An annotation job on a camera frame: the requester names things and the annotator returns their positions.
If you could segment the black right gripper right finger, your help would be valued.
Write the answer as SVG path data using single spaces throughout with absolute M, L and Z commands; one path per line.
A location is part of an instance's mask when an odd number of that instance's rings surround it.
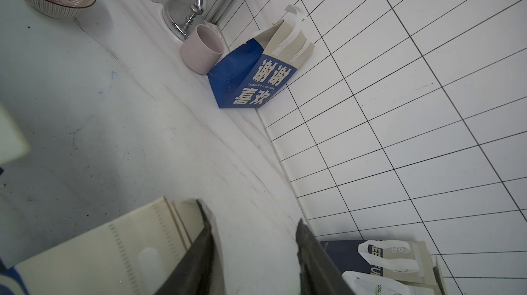
M 354 294 L 303 220 L 299 220 L 295 240 L 298 246 L 301 294 Z

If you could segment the large blue beige cheerful bag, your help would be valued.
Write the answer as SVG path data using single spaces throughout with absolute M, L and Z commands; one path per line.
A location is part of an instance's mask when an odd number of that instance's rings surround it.
M 204 222 L 196 200 L 167 198 L 123 215 L 11 268 L 1 269 L 2 294 L 155 294 L 196 240 Z M 221 243 L 215 243 L 208 294 L 225 294 Z

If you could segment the green white bag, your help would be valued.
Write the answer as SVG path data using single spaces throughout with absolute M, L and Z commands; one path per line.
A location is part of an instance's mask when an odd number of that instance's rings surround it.
M 342 278 L 356 295 L 434 295 L 430 288 L 405 285 L 390 278 L 345 271 Z

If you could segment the navy beige small bag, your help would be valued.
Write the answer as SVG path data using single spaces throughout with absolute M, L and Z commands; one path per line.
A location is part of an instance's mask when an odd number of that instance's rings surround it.
M 441 269 L 424 241 L 340 240 L 323 241 L 321 246 L 341 275 L 361 272 L 447 294 Z

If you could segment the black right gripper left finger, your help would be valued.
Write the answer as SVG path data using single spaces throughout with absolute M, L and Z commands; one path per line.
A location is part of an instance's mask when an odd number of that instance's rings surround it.
M 215 243 L 211 223 L 203 204 L 200 200 L 196 200 L 196 204 L 204 222 L 204 229 L 155 295 L 208 294 L 210 291 Z

